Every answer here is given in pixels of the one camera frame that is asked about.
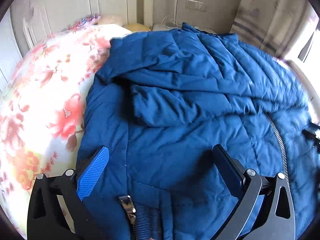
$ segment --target quilted fabric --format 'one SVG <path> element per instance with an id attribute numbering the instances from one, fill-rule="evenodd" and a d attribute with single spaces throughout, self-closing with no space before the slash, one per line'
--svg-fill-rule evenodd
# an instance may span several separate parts
<path id="1" fill-rule="evenodd" d="M 118 197 L 161 214 L 163 239 L 211 239 L 233 209 L 214 165 L 221 144 L 245 168 L 283 171 L 266 114 L 283 137 L 299 236 L 316 207 L 307 97 L 295 76 L 235 34 L 182 30 L 134 33 L 111 40 L 110 57 L 87 96 L 78 160 L 100 145 L 110 159 L 83 199 L 110 239 L 130 239 Z M 259 198 L 243 233 L 259 211 Z"/>

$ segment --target white headboard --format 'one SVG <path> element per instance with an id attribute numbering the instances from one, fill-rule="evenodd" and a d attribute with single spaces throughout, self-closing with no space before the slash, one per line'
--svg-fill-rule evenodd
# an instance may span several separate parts
<path id="1" fill-rule="evenodd" d="M 137 22 L 137 0 L 35 0 L 31 8 L 31 19 L 23 19 L 23 31 L 30 49 L 86 15 L 118 15 L 128 24 Z M 144 24 L 152 26 L 153 0 L 143 0 L 143 17 Z"/>

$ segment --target floral bedsheet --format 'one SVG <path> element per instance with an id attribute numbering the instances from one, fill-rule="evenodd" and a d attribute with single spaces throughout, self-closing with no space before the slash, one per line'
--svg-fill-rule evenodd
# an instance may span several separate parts
<path id="1" fill-rule="evenodd" d="M 108 58 L 109 40 L 129 33 L 115 24 L 75 27 L 17 65 L 0 102 L 0 205 L 24 238 L 36 175 L 75 168 L 94 73 Z"/>

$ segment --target metal screw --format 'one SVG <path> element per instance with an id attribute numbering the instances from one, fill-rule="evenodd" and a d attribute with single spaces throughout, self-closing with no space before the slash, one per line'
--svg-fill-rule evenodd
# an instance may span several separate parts
<path id="1" fill-rule="evenodd" d="M 66 171 L 66 176 L 71 176 L 73 174 L 73 170 L 67 170 Z"/>
<path id="2" fill-rule="evenodd" d="M 43 173 L 39 173 L 38 175 L 37 175 L 37 179 L 42 179 L 43 178 Z"/>
<path id="3" fill-rule="evenodd" d="M 281 172 L 279 172 L 279 173 L 278 173 L 278 177 L 279 177 L 279 179 L 285 179 L 284 174 L 283 174 L 283 173 L 281 173 Z"/>
<path id="4" fill-rule="evenodd" d="M 250 176 L 256 175 L 256 172 L 255 172 L 253 169 L 248 169 L 248 170 L 247 170 L 247 173 L 248 173 L 248 175 L 250 175 Z"/>

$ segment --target jacket zipper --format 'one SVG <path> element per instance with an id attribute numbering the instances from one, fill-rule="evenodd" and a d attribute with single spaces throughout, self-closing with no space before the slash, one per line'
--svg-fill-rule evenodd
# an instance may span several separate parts
<path id="1" fill-rule="evenodd" d="M 276 127 L 274 122 L 271 120 L 270 116 L 269 115 L 266 115 L 266 116 L 267 116 L 268 121 L 271 124 L 271 127 L 272 127 L 272 129 L 273 129 L 273 131 L 274 131 L 274 133 L 276 135 L 276 138 L 278 140 L 278 143 L 279 143 L 279 146 L 280 146 L 280 149 L 281 149 L 282 161 L 283 161 L 283 173 L 284 173 L 285 180 L 287 181 L 287 184 L 288 184 L 288 187 L 289 187 L 289 190 L 290 190 L 289 176 L 288 176 L 288 166 L 287 166 L 287 153 L 285 151 L 284 143 L 283 143 L 283 140 L 281 138 L 281 135 L 279 133 L 278 128 Z"/>
<path id="2" fill-rule="evenodd" d="M 138 240 L 136 231 L 136 209 L 129 195 L 119 197 L 120 203 L 129 218 L 132 231 L 132 240 Z"/>

